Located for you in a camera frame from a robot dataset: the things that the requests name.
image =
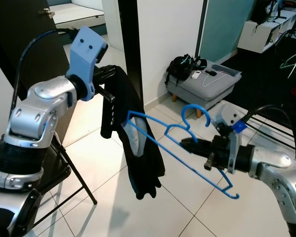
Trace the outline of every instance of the gray ottoman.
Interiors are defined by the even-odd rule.
[[[194,71],[185,81],[180,81],[176,85],[177,79],[170,75],[167,89],[173,94],[172,101],[175,102],[177,96],[190,104],[198,104],[205,109],[209,109],[221,99],[230,94],[236,82],[241,79],[240,72],[236,76],[231,76],[223,72],[217,72],[216,76],[203,73],[205,70],[213,70],[212,62],[207,61],[207,68],[202,71],[197,79],[192,79]],[[201,117],[201,112],[196,111],[197,117]]]

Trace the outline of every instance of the clothing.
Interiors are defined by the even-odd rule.
[[[103,101],[101,135],[110,138],[112,131],[117,131],[123,143],[128,174],[137,199],[142,199],[146,193],[154,198],[155,187],[161,187],[158,177],[165,173],[162,156],[155,143],[127,123],[129,110],[145,111],[128,76],[120,67],[116,66],[115,69],[115,75],[105,82],[105,90],[115,96],[115,101]],[[154,138],[146,118],[135,117],[132,122]]]

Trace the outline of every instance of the white cabinet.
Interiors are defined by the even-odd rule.
[[[109,43],[111,46],[124,51],[118,0],[103,0],[102,3]]]
[[[238,48],[263,53],[270,48],[287,31],[292,18],[296,15],[293,11],[281,11],[281,17],[274,22],[264,22],[258,25],[253,21],[246,21],[238,43]]]

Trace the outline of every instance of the black backpack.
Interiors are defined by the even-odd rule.
[[[183,57],[176,57],[167,68],[167,78],[165,84],[167,85],[170,79],[170,75],[177,79],[176,85],[180,80],[186,80],[193,70],[194,59],[188,54]]]

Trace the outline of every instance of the black floor mat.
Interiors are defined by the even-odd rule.
[[[282,106],[296,126],[296,102],[291,95],[291,88],[296,83],[296,74],[293,73],[287,79],[291,68],[279,68],[283,63],[281,58],[286,60],[295,53],[296,39],[291,38],[284,38],[276,50],[275,47],[271,47],[262,54],[239,50],[237,55],[223,63],[224,66],[242,72],[242,78],[225,100],[247,110],[266,104]],[[289,127],[288,121],[277,111],[263,112],[263,116]]]

